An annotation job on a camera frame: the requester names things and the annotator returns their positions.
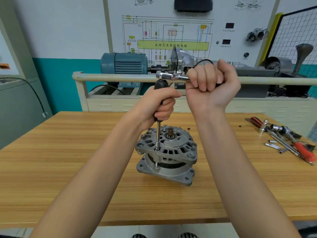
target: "person's right hand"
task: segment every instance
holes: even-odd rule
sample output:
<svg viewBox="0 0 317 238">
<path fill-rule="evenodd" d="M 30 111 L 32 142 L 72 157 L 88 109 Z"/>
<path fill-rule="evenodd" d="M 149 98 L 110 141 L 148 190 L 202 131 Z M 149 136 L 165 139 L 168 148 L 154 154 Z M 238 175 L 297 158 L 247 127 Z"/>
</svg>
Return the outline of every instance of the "person's right hand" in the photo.
<svg viewBox="0 0 317 238">
<path fill-rule="evenodd" d="M 226 106 L 241 88 L 235 68 L 220 59 L 213 64 L 198 65 L 186 74 L 190 82 L 186 83 L 186 98 L 194 117 L 212 115 Z"/>
</svg>

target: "person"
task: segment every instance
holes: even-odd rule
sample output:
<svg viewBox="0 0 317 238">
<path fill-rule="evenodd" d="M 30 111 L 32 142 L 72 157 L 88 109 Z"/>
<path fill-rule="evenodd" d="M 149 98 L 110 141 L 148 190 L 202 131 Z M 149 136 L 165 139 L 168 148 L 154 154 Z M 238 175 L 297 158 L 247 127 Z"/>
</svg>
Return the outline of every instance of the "person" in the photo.
<svg viewBox="0 0 317 238">
<path fill-rule="evenodd" d="M 221 201 L 239 237 L 299 238 L 226 119 L 225 108 L 240 89 L 234 67 L 219 60 L 216 66 L 210 63 L 191 68 L 187 75 L 188 106 Z M 174 88 L 149 88 L 55 198 L 30 237 L 90 237 L 107 209 L 139 136 L 154 124 L 153 114 L 159 120 L 167 120 L 175 98 L 180 96 Z"/>
</svg>

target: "white wall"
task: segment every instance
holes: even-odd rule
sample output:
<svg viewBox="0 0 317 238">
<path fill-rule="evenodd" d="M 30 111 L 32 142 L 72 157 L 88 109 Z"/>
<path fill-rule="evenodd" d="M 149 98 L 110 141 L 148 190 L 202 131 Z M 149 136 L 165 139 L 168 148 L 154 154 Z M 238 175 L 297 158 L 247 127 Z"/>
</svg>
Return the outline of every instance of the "white wall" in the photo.
<svg viewBox="0 0 317 238">
<path fill-rule="evenodd" d="M 102 0 L 14 0 L 31 54 L 100 59 L 109 52 Z"/>
<path fill-rule="evenodd" d="M 317 6 L 317 0 L 281 0 L 277 13 L 286 14 L 313 6 Z"/>
</svg>

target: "wooden tabletop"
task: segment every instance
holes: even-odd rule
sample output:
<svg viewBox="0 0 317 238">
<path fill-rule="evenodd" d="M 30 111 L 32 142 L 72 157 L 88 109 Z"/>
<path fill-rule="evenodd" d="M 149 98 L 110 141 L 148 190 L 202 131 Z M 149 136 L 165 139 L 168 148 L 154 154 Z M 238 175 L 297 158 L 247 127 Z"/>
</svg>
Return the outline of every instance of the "wooden tabletop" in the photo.
<svg viewBox="0 0 317 238">
<path fill-rule="evenodd" d="M 60 112 L 1 150 L 0 227 L 34 227 L 122 115 Z M 267 118 L 245 113 L 227 117 L 249 159 L 287 215 L 292 220 L 317 220 L 317 167 L 290 152 L 280 155 L 264 146 L 268 134 L 260 136 L 244 120 L 255 115 L 261 120 Z M 190 128 L 197 143 L 192 186 L 138 173 L 136 165 L 141 156 L 134 151 L 100 225 L 228 221 L 192 114 L 173 113 L 164 123 Z"/>
</svg>

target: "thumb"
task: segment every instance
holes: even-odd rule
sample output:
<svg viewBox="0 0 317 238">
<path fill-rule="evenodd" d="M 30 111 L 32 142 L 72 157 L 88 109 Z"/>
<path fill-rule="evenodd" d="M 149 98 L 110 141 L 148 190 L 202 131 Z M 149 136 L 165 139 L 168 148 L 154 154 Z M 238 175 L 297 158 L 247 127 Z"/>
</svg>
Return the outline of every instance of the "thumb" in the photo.
<svg viewBox="0 0 317 238">
<path fill-rule="evenodd" d="M 223 59 L 219 59 L 217 68 L 224 74 L 225 82 L 233 82 L 239 80 L 235 68 L 227 64 Z"/>
<path fill-rule="evenodd" d="M 160 89 L 156 89 L 154 91 L 156 93 L 156 97 L 160 101 L 162 101 L 166 98 L 179 98 L 183 95 L 181 92 L 177 91 L 175 88 L 172 88 L 172 87 L 160 88 Z"/>
</svg>

